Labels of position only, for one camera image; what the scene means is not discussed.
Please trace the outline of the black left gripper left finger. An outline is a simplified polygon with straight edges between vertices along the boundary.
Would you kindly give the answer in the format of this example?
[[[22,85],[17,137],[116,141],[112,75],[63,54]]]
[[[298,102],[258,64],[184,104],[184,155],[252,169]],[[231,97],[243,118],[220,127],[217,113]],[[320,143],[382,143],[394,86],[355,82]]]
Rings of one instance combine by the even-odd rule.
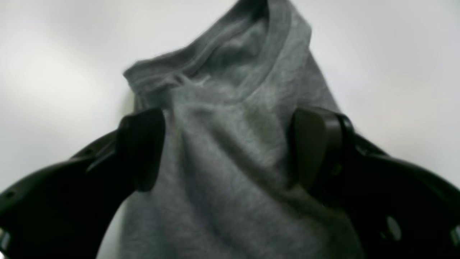
[[[95,259],[120,205],[156,183],[166,122],[160,108],[132,113],[70,159],[1,193],[5,259]]]

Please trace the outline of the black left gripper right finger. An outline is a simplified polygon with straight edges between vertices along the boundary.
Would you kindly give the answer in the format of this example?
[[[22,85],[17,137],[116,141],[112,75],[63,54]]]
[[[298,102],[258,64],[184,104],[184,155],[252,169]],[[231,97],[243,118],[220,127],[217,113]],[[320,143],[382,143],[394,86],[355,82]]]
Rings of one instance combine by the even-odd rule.
[[[368,259],[458,259],[460,193],[355,132],[344,114],[297,108],[292,132],[309,195],[349,216]]]

